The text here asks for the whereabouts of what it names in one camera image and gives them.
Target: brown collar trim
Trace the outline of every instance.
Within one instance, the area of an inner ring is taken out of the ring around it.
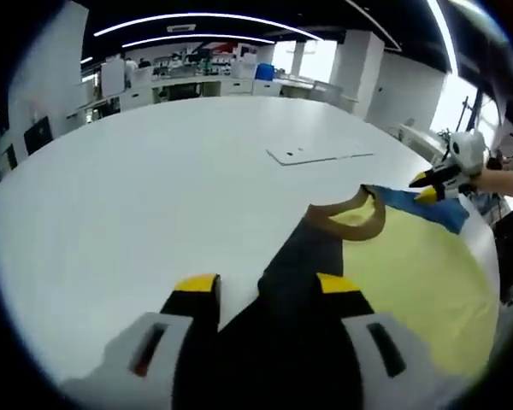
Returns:
[[[369,195],[374,197],[374,213],[362,225],[342,225],[329,219],[329,217],[345,211],[360,208],[367,201]],[[377,237],[384,230],[386,207],[372,187],[361,185],[356,195],[348,201],[324,206],[310,205],[304,219],[311,225],[347,241],[366,241]]]

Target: blue fabric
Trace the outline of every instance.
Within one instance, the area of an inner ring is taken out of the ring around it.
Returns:
[[[383,186],[373,186],[373,188],[388,207],[440,224],[456,235],[460,233],[469,217],[468,211],[457,198],[448,198],[434,204],[422,204],[415,201],[417,194],[414,192],[390,190]]]

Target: oval table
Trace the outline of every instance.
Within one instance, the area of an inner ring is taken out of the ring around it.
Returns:
[[[265,151],[346,138],[374,155],[282,167]],[[0,290],[51,379],[82,378],[181,278],[222,276],[224,325],[255,298],[310,203],[344,201],[361,183],[406,189],[428,168],[321,102],[216,97],[134,109],[57,139],[0,184]],[[498,294],[492,233],[468,204],[462,236]]]

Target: blue container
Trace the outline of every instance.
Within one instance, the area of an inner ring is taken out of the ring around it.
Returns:
[[[274,79],[274,66],[261,62],[256,68],[255,79],[272,81]]]

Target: person's arm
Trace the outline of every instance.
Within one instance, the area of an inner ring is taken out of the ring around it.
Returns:
[[[513,171],[484,169],[482,174],[473,180],[473,185],[483,192],[513,196]]]

